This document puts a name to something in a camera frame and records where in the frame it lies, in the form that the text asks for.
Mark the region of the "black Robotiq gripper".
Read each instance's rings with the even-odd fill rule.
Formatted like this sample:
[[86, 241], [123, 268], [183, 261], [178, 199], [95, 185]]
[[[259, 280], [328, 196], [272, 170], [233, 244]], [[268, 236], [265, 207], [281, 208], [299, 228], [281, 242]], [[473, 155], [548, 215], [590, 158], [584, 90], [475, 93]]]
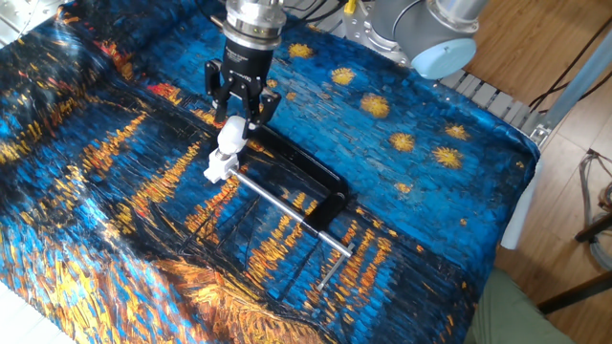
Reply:
[[242, 85], [248, 89], [248, 127], [257, 128], [272, 119], [282, 99], [265, 84], [272, 60], [273, 50], [262, 51], [227, 42], [223, 61], [211, 59], [206, 63], [206, 92], [213, 98], [215, 122], [226, 119], [230, 93], [240, 96]]

